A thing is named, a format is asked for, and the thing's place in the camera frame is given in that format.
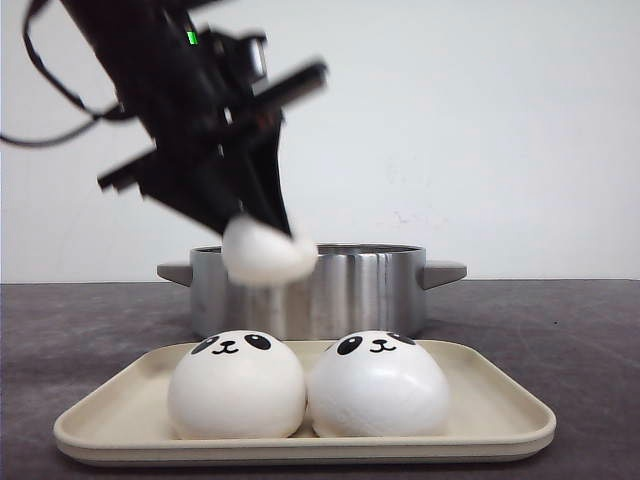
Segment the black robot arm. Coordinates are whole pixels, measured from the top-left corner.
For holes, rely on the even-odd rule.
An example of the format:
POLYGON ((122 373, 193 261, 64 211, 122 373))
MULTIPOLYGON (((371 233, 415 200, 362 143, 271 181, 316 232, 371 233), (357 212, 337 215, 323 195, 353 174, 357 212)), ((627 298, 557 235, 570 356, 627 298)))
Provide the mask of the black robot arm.
POLYGON ((248 214, 290 229, 278 148, 283 109, 321 88, 324 62, 266 77, 265 36, 196 30, 187 1, 68 1, 65 9, 154 147, 104 174, 222 233, 248 214))

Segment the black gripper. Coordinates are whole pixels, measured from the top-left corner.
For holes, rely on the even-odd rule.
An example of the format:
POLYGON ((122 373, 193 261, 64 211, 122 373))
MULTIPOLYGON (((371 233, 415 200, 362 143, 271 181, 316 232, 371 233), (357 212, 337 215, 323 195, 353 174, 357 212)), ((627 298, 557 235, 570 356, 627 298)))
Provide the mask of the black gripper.
POLYGON ((325 62, 308 62, 258 92, 237 93, 236 102, 219 107, 218 120, 192 121, 177 146, 200 152, 181 158, 150 152, 142 193, 220 235, 241 202, 245 213, 291 237, 278 163, 282 110, 324 87, 327 73, 325 62))

